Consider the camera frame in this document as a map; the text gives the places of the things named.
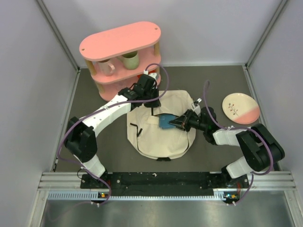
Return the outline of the cream canvas backpack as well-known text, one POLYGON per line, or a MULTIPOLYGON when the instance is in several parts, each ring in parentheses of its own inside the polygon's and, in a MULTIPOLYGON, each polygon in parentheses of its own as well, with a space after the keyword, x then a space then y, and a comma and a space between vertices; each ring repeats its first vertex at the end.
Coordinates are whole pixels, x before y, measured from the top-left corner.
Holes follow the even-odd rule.
POLYGON ((196 129, 162 129, 159 119, 163 114, 181 116, 191 108, 193 99, 185 90, 173 90, 167 91, 160 103, 160 107, 140 106, 127 114, 127 139, 141 155, 151 159, 182 157, 192 146, 196 129))

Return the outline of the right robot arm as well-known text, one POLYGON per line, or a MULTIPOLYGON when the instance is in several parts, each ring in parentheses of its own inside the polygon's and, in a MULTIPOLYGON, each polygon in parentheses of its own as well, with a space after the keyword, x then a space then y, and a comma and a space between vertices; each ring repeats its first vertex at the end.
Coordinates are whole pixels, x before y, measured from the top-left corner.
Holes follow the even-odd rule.
POLYGON ((221 127, 211 107, 202 108, 200 114, 188 109, 169 124, 186 132, 200 130, 212 145, 240 147, 243 156, 221 169, 221 182, 226 187, 234 186, 244 175, 259 175, 264 169, 269 171, 275 163, 285 158, 284 149, 263 124, 248 128, 221 127))

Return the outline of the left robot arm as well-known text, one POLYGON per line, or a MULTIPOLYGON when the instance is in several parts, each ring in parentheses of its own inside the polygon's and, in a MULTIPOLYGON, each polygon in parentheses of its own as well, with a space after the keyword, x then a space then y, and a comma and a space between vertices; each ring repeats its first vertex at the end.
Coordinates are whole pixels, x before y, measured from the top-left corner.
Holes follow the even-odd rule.
POLYGON ((63 144, 92 175, 91 182, 96 187, 103 187, 107 183, 106 168, 97 156, 97 136, 117 118, 141 105, 158 107, 160 105, 158 77, 158 73, 145 72, 136 83, 120 90, 111 101, 97 111, 81 119, 76 117, 70 119, 63 144))

